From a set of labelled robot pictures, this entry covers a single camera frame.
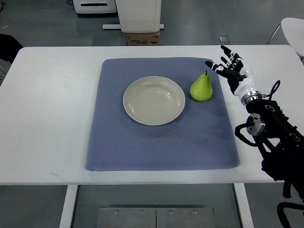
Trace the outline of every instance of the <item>blue cloth mat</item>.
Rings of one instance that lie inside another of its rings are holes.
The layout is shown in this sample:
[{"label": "blue cloth mat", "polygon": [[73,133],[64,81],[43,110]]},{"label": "blue cloth mat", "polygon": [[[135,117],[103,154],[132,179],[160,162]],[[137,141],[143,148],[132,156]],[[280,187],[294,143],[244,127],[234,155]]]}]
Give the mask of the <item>blue cloth mat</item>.
[{"label": "blue cloth mat", "polygon": [[[89,139],[89,171],[164,171],[230,169],[238,152],[218,75],[203,58],[122,58],[103,63]],[[192,83],[205,71],[212,97],[190,96]],[[186,97],[185,108],[172,122],[146,126],[124,110],[123,95],[135,80],[163,76],[175,81]]]}]

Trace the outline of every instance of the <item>green pear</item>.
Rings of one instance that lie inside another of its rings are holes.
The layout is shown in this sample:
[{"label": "green pear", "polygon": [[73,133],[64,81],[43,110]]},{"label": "green pear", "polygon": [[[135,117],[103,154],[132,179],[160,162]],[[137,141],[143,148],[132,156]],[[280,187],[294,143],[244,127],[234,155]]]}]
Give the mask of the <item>green pear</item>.
[{"label": "green pear", "polygon": [[212,96],[212,86],[210,76],[202,74],[191,86],[190,94],[196,101],[207,101]]}]

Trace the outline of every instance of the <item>ceramic plate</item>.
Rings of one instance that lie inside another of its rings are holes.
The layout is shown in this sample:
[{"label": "ceramic plate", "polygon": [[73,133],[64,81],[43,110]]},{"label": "ceramic plate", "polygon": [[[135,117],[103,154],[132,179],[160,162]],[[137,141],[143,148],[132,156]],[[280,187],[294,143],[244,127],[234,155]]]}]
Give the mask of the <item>ceramic plate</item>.
[{"label": "ceramic plate", "polygon": [[185,106],[185,94],[174,81],[160,76],[138,79],[123,95],[124,109],[135,121],[162,125],[178,117]]}]

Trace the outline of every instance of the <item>robotic hand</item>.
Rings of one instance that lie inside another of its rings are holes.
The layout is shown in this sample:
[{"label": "robotic hand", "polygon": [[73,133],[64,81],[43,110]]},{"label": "robotic hand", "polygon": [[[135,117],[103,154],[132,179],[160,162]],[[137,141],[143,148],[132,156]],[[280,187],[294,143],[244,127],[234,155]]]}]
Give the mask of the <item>robotic hand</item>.
[{"label": "robotic hand", "polygon": [[247,62],[229,48],[225,46],[221,46],[221,48],[229,57],[229,61],[224,57],[221,58],[226,67],[222,64],[217,65],[210,61],[206,61],[206,65],[219,75],[228,79],[231,92],[239,97],[243,105],[246,105],[253,99],[262,98],[261,93],[254,85],[255,79]]},{"label": "robotic hand", "polygon": [[[261,94],[254,85],[254,76],[247,62],[229,48],[225,46],[221,48],[229,58],[229,61],[224,57],[221,58],[226,66],[210,61],[206,61],[205,64],[228,79],[231,92],[239,97],[251,114],[246,123],[236,127],[235,135],[246,144],[258,147],[263,157],[263,171],[275,181],[285,181],[284,197],[291,197],[290,188],[293,185],[304,202],[304,137],[296,130],[296,126],[288,122],[288,117],[283,114],[277,102],[271,100],[280,81],[275,83],[269,95]],[[247,129],[255,143],[240,133],[242,128]],[[278,138],[280,142],[274,146],[269,141],[271,138]],[[304,205],[293,208],[304,209]],[[289,227],[287,219],[282,221],[284,219],[280,218],[280,220],[284,227]]]}]

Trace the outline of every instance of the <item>gray floor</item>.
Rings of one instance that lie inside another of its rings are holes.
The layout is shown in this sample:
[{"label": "gray floor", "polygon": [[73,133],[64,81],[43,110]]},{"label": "gray floor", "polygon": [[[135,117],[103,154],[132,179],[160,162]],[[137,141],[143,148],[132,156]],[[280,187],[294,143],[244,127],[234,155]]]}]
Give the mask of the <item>gray floor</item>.
[{"label": "gray floor", "polygon": [[[25,47],[126,45],[125,34],[121,31],[102,30],[103,24],[119,23],[115,13],[77,15],[66,0],[0,1],[3,5],[0,33],[14,36]],[[266,44],[283,18],[304,19],[302,0],[162,0],[161,7],[161,24],[165,25],[160,34],[161,45],[220,45],[219,36],[224,35],[229,35],[234,45]],[[271,44],[287,44],[281,30]],[[0,64],[9,70],[9,63],[1,60]],[[96,211],[91,210],[105,205],[163,205],[160,199],[167,196],[170,200],[165,201],[166,205],[212,206],[212,200],[204,201],[203,194],[215,191],[212,189],[217,192],[214,199],[220,195],[225,198],[223,202],[230,200],[231,203],[231,211],[220,215],[217,227],[240,226],[235,215],[235,200],[227,185],[150,187],[159,195],[147,193],[139,198],[126,195],[132,191],[147,192],[143,186],[80,187],[73,227],[95,227],[94,221],[86,223],[85,215],[94,217]],[[66,186],[1,186],[0,227],[58,228],[65,190]],[[281,196],[282,184],[246,184],[246,191],[255,227],[281,227],[276,205],[285,200]],[[96,195],[98,203],[89,194]],[[301,202],[296,193],[286,201]],[[303,227],[302,212],[288,211],[287,216],[293,227]]]}]

